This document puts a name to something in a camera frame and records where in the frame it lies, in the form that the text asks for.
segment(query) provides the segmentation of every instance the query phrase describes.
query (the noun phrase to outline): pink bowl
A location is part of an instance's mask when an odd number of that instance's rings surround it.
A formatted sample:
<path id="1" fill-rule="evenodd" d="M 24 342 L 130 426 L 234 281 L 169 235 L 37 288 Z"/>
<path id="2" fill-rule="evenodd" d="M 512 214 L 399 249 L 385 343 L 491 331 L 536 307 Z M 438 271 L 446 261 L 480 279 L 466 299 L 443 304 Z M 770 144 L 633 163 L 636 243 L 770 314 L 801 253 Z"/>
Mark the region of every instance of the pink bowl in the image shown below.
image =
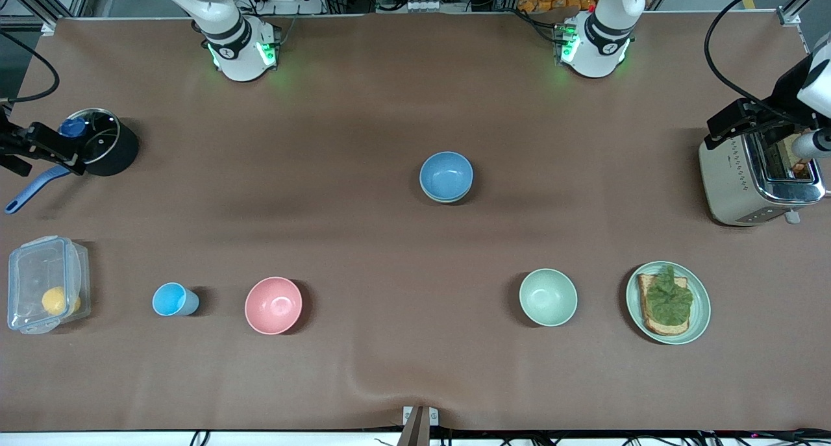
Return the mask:
<path id="1" fill-rule="evenodd" d="M 245 299 L 245 318 L 261 334 L 280 334 L 300 317 L 303 298 L 293 282 L 283 277 L 259 281 Z"/>

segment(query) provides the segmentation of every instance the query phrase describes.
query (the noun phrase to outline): green bowl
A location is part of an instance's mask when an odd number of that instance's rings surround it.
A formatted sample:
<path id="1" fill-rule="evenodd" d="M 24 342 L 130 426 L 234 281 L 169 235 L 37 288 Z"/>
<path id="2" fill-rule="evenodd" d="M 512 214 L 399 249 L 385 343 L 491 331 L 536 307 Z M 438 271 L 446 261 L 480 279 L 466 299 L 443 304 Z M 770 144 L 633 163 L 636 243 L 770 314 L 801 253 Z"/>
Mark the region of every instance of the green bowl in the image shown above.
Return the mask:
<path id="1" fill-rule="evenodd" d="M 689 329 L 677 336 L 661 336 L 661 334 L 655 334 L 653 331 L 648 330 L 644 324 L 643 311 L 641 310 L 641 289 L 638 288 L 638 274 L 658 274 L 667 265 L 675 269 L 675 274 L 678 277 L 686 277 L 686 286 L 692 292 L 692 308 L 689 309 Z M 629 278 L 629 283 L 626 284 L 626 306 L 629 307 L 629 315 L 632 316 L 633 321 L 635 321 L 635 324 L 638 325 L 638 328 L 644 334 L 658 342 L 668 343 L 669 345 L 682 345 L 683 343 L 693 342 L 701 334 L 704 334 L 707 325 L 710 324 L 710 298 L 707 295 L 707 290 L 704 289 L 704 284 L 688 268 L 672 262 L 651 262 L 639 267 L 632 274 L 632 277 Z"/>
<path id="2" fill-rule="evenodd" d="M 574 316 L 577 289 L 562 272 L 537 269 L 519 286 L 519 304 L 531 321 L 544 327 L 558 327 Z"/>

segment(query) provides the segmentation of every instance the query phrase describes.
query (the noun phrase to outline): saucepan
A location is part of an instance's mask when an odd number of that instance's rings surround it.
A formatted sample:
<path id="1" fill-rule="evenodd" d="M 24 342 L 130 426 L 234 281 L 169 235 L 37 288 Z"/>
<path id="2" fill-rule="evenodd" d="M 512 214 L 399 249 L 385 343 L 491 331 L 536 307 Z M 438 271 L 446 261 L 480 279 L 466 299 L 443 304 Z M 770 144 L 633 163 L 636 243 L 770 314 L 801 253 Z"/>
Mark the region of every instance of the saucepan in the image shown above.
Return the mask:
<path id="1" fill-rule="evenodd" d="M 70 115 L 60 124 L 58 133 L 78 142 L 78 158 L 86 164 L 86 172 L 98 177 L 109 177 L 130 167 L 139 153 L 136 133 L 124 126 L 112 112 L 103 108 L 87 108 Z M 57 165 L 39 174 L 6 205 L 6 214 L 14 214 L 41 189 L 60 177 L 69 175 L 63 165 Z"/>

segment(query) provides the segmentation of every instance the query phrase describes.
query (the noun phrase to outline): green leafy vegetable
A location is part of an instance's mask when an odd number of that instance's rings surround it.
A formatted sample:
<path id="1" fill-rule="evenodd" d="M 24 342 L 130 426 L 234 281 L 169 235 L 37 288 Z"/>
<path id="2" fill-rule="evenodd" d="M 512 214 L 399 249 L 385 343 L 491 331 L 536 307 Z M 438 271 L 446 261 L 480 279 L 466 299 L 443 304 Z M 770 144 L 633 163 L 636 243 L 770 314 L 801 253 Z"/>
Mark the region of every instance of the green leafy vegetable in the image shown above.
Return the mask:
<path id="1" fill-rule="evenodd" d="M 655 321 L 677 327 L 689 319 L 692 292 L 675 283 L 675 269 L 667 266 L 647 290 L 647 310 Z"/>

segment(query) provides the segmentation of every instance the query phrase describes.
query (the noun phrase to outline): slice of bread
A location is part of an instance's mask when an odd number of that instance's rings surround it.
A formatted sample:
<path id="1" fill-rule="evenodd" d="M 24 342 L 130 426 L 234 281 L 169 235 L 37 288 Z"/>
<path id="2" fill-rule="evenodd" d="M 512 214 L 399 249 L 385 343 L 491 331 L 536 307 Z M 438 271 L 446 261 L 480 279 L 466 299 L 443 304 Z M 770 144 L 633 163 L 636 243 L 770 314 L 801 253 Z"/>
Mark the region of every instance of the slice of bread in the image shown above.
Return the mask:
<path id="1" fill-rule="evenodd" d="M 682 325 L 677 325 L 677 327 L 668 327 L 667 325 L 662 325 L 661 323 L 655 321 L 649 313 L 649 309 L 647 307 L 647 290 L 649 290 L 649 287 L 652 286 L 652 283 L 655 281 L 656 277 L 657 275 L 652 274 L 638 274 L 638 287 L 641 288 L 641 311 L 643 312 L 644 324 L 648 330 L 653 331 L 655 334 L 661 334 L 661 336 L 677 336 L 678 334 L 683 334 L 689 329 L 689 318 L 687 318 Z M 679 287 L 684 287 L 686 289 L 686 277 L 676 276 L 675 281 Z"/>

